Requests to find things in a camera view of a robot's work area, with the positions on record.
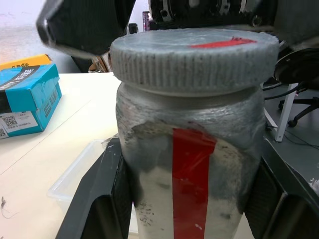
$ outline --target qr code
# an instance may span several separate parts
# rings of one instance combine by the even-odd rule
[[[0,128],[0,137],[6,136],[6,133],[3,128]]]
[[[9,128],[18,126],[18,123],[15,120],[14,116],[2,117],[2,119],[5,122],[6,126],[8,126]]]

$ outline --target jar lid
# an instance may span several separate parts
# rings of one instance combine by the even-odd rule
[[[114,75],[162,95],[202,97],[256,86],[272,76],[278,39],[262,33],[214,29],[148,31],[116,39]]]

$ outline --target chair leg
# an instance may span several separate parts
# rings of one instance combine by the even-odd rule
[[[284,103],[285,103],[284,100],[280,101],[278,104],[278,108],[282,110],[284,107]],[[317,101],[314,98],[312,98],[312,99],[295,99],[294,100],[294,104],[313,105],[316,103],[317,103]]]
[[[312,105],[315,103],[316,101],[314,99],[295,99],[294,100],[294,104]]]
[[[291,120],[288,122],[288,125],[290,127],[295,127],[298,124],[298,120],[300,120],[302,117],[304,117],[306,114],[309,114],[310,112],[318,109],[319,106],[318,104],[314,104],[309,106],[308,108],[304,109],[303,111],[301,111],[295,118],[294,120]]]

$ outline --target office chair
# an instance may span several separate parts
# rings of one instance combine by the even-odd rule
[[[299,83],[294,89],[297,93],[307,89],[319,90],[319,48],[303,49],[283,57],[276,65],[275,78],[283,84]],[[280,101],[279,109],[283,109],[284,102]],[[288,122],[290,127],[295,127],[299,119],[319,109],[319,98],[295,99],[294,104],[310,106]]]

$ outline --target clear plastic tray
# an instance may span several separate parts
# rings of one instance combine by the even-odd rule
[[[55,199],[64,213],[67,212],[82,177],[103,153],[105,146],[103,139],[96,139],[90,142],[48,190],[48,197]],[[138,227],[133,207],[130,234],[135,235],[137,233]]]

